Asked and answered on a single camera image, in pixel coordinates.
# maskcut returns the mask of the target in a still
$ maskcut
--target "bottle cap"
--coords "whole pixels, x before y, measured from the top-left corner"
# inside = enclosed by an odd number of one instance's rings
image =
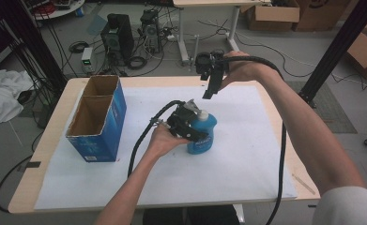
[[[206,121],[209,116],[209,113],[205,110],[202,110],[201,113],[198,114],[198,120]]]

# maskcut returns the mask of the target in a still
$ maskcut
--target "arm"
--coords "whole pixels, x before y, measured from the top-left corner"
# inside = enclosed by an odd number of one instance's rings
[[[96,224],[127,224],[129,225],[145,181],[157,160],[186,139],[174,137],[165,126],[154,129],[150,144],[142,159],[124,185],[101,211]]]
[[[225,56],[237,55],[247,54],[230,52]],[[365,187],[355,164],[323,120],[275,70],[254,62],[230,63],[230,74],[223,80],[222,88],[247,81],[258,81],[265,87],[320,195],[338,187]]]

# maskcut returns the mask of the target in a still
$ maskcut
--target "white towel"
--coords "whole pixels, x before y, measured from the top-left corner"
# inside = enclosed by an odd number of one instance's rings
[[[12,119],[23,110],[17,98],[22,91],[32,90],[33,85],[26,71],[0,70],[0,123]]]

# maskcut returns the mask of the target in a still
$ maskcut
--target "white sleeve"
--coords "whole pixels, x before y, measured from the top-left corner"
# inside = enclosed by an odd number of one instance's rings
[[[313,225],[367,225],[367,189],[338,187],[327,191],[313,216]]]

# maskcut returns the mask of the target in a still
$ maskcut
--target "hand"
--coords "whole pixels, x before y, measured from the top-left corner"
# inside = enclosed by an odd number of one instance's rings
[[[148,145],[147,152],[154,154],[160,158],[170,152],[172,149],[183,143],[189,143],[190,141],[184,138],[178,138],[171,134],[169,129],[164,125],[158,125],[151,135],[150,144]]]
[[[231,51],[224,55],[224,57],[234,56],[249,56],[245,52]],[[229,73],[224,78],[221,84],[220,90],[226,87],[230,83],[234,82],[249,82],[259,78],[264,73],[276,72],[272,68],[263,64],[251,62],[251,61],[235,61],[229,63]]]

